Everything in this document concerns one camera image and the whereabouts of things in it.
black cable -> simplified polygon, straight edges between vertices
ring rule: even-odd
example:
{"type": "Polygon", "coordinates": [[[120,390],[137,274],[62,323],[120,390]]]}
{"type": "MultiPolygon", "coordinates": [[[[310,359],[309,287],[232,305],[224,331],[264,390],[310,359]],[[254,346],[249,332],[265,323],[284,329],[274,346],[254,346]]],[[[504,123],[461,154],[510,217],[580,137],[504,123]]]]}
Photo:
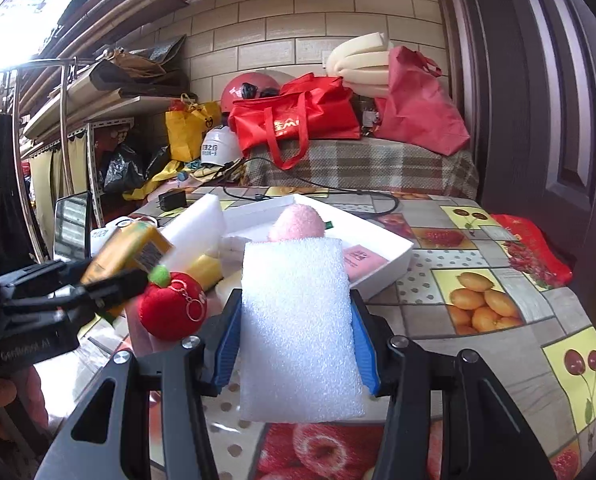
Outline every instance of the black cable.
{"type": "MultiPolygon", "coordinates": [[[[309,184],[310,186],[322,187],[322,188],[326,188],[329,190],[333,189],[333,190],[337,191],[337,193],[329,192],[330,195],[333,195],[333,194],[335,194],[335,195],[344,195],[344,194],[368,195],[368,196],[378,196],[381,198],[385,198],[387,200],[393,200],[393,206],[387,211],[380,211],[380,212],[373,212],[373,213],[364,212],[364,211],[348,211],[348,213],[351,213],[352,215],[358,216],[360,218],[367,219],[367,218],[376,218],[379,216],[388,215],[389,213],[393,213],[398,208],[399,200],[396,197],[394,197],[391,193],[382,192],[382,191],[369,191],[369,190],[362,190],[362,189],[344,189],[341,187],[325,186],[324,184],[319,184],[317,182],[312,182],[311,180],[308,180],[306,178],[299,177],[288,170],[283,170],[282,168],[278,168],[278,166],[275,165],[271,160],[269,160],[268,158],[264,158],[263,156],[253,156],[246,160],[242,160],[242,162],[240,162],[240,164],[234,164],[231,168],[226,170],[222,177],[219,177],[215,181],[212,181],[212,182],[206,182],[205,184],[203,184],[203,186],[209,185],[209,184],[217,184],[217,183],[219,183],[219,181],[224,181],[224,180],[228,179],[228,177],[231,175],[231,173],[233,173],[236,169],[241,168],[242,166],[244,166],[245,164],[248,164],[252,160],[263,160],[263,161],[267,162],[268,164],[271,164],[273,167],[277,168],[278,170],[282,171],[283,173],[289,175],[290,177],[292,177],[296,180],[300,180],[301,182],[304,182],[305,184],[309,184]]],[[[224,185],[222,186],[222,192],[226,196],[228,196],[230,198],[234,198],[235,200],[247,200],[249,202],[260,202],[260,200],[269,200],[269,199],[273,198],[271,196],[264,196],[264,195],[255,195],[254,197],[237,196],[237,195],[229,193],[227,191],[227,188],[224,185]]]]}

pink plush toy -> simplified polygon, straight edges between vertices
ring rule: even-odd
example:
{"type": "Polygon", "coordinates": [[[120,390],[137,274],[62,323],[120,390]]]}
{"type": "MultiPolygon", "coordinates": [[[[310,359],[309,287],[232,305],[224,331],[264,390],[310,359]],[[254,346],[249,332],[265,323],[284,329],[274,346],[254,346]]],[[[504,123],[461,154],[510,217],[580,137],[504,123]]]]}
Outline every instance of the pink plush toy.
{"type": "Polygon", "coordinates": [[[269,241],[322,238],[325,223],[318,212],[309,205],[293,204],[286,208],[269,230],[269,241]]]}

door panel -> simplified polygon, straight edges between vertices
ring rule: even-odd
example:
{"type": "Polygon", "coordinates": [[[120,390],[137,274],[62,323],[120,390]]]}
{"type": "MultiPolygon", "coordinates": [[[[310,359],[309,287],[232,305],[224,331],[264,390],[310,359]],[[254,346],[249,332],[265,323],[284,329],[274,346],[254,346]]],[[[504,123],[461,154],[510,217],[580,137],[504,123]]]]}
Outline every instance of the door panel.
{"type": "Polygon", "coordinates": [[[582,0],[465,0],[480,201],[535,222],[596,324],[596,20],[582,0]]]}

yellow bag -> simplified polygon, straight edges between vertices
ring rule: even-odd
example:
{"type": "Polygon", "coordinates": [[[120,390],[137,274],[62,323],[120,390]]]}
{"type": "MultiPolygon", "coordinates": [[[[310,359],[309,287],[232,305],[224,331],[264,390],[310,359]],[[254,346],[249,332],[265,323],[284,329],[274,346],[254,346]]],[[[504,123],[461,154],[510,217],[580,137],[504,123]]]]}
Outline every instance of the yellow bag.
{"type": "Polygon", "coordinates": [[[149,193],[158,189],[165,180],[169,180],[177,175],[177,170],[181,165],[182,163],[178,160],[169,160],[164,170],[153,176],[144,186],[134,189],[130,193],[123,193],[122,198],[124,200],[144,200],[149,193]]]}
{"type": "Polygon", "coordinates": [[[220,105],[216,101],[199,105],[187,94],[180,101],[186,110],[165,113],[171,158],[191,162],[200,156],[204,134],[220,124],[220,105]]]}

brick wall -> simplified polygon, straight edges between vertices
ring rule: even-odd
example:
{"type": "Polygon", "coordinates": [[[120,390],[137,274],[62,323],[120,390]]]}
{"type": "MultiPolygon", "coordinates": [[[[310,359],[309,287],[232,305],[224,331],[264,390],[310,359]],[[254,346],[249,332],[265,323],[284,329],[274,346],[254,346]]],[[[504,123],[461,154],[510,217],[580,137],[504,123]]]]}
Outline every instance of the brick wall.
{"type": "Polygon", "coordinates": [[[205,101],[219,100],[242,72],[322,75],[322,51],[370,32],[420,49],[448,73],[437,0],[192,0],[127,40],[136,48],[187,34],[183,66],[191,91],[205,101]]]}

